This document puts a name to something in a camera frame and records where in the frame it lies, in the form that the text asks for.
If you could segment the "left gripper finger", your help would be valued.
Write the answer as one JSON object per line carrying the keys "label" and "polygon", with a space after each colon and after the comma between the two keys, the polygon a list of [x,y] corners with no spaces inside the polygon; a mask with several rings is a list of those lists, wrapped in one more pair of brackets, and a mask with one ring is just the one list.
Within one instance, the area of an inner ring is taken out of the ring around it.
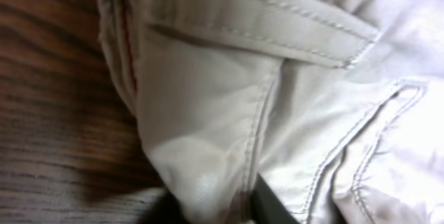
{"label": "left gripper finger", "polygon": [[300,224],[260,175],[257,176],[250,195],[250,210],[251,218],[256,224]]}

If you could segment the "beige cotton shorts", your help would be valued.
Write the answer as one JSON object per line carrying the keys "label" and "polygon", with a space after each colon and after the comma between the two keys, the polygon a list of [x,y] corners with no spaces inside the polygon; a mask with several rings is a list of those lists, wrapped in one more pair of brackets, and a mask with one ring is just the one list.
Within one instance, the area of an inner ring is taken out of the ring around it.
{"label": "beige cotton shorts", "polygon": [[443,0],[97,0],[148,160],[189,223],[443,222]]}

